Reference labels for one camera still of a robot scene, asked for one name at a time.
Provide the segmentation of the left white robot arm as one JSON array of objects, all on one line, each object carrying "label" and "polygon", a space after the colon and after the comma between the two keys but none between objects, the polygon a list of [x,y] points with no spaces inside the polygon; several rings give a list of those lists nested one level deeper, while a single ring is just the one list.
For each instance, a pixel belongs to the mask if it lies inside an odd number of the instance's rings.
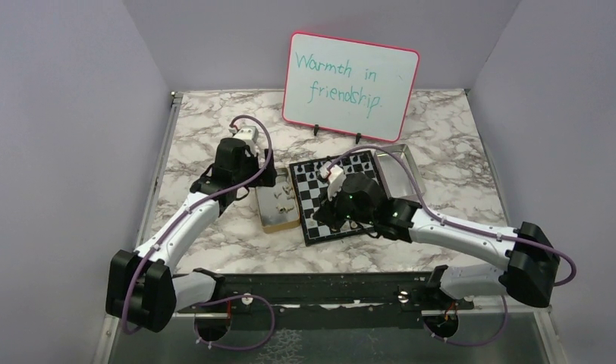
[{"label": "left white robot arm", "polygon": [[161,331],[172,315],[199,304],[206,311],[222,307],[221,278],[207,270],[174,276],[183,255],[198,236],[237,198],[240,188],[270,187],[275,181],[273,150],[259,162],[251,141],[220,141],[215,161],[190,186],[182,206],[166,224],[133,251],[119,250],[110,263],[105,310],[121,320],[121,330]]}]

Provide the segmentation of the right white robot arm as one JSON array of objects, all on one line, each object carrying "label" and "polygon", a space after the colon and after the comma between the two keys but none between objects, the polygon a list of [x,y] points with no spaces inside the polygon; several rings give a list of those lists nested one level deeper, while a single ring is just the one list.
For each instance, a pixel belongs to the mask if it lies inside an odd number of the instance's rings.
[{"label": "right white robot arm", "polygon": [[387,197],[377,182],[360,172],[333,168],[319,173],[319,180],[327,184],[312,215],[319,223],[334,230],[346,221],[368,224],[388,240],[441,246],[482,260],[480,265],[437,268],[424,288],[431,307],[505,294],[528,306],[548,307],[560,257],[538,225],[493,227],[449,218],[418,202]]}]

